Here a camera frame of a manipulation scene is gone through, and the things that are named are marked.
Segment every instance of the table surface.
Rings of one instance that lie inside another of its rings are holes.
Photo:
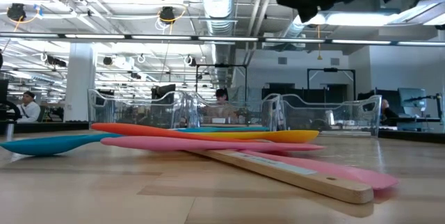
[[[0,223],[444,222],[445,145],[335,137],[314,143],[327,148],[294,156],[389,173],[400,184],[352,205],[187,152],[99,143],[55,157],[0,150]]]

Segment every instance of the wooden spatula handle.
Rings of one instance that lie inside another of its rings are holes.
[[[372,201],[374,198],[373,189],[369,185],[323,175],[313,170],[307,170],[279,161],[231,150],[192,151],[192,153],[230,163],[344,202],[364,204]]]

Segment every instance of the plastic container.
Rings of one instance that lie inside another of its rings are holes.
[[[268,127],[273,124],[273,107],[279,95],[269,95],[258,102],[227,102],[219,104],[202,99],[197,93],[187,93],[189,127]]]
[[[382,98],[374,95],[362,101],[307,103],[297,95],[282,95],[275,112],[278,129],[319,130],[321,135],[377,136]]]
[[[132,99],[88,90],[90,124],[129,123],[164,129],[186,126],[185,93],[169,92],[161,99]]]

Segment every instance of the pillar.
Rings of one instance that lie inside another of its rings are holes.
[[[97,55],[92,43],[71,43],[64,122],[88,121],[88,89],[95,87]]]

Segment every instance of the label on handle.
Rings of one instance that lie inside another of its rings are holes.
[[[314,170],[309,170],[309,169],[306,169],[306,168],[300,168],[300,167],[297,167],[297,166],[292,166],[292,165],[289,165],[289,164],[286,164],[286,163],[283,163],[283,162],[280,162],[280,161],[273,161],[271,159],[266,159],[266,158],[263,158],[263,157],[256,157],[255,155],[244,154],[244,153],[240,153],[240,152],[235,152],[235,153],[231,153],[231,154],[228,154],[228,155],[232,156],[232,157],[244,158],[244,159],[247,159],[249,161],[253,161],[253,162],[256,162],[256,163],[263,164],[263,165],[272,166],[274,168],[279,168],[279,169],[282,169],[282,170],[291,171],[291,172],[298,173],[298,174],[301,174],[301,175],[312,175],[314,173],[317,173],[317,171],[314,171]]]

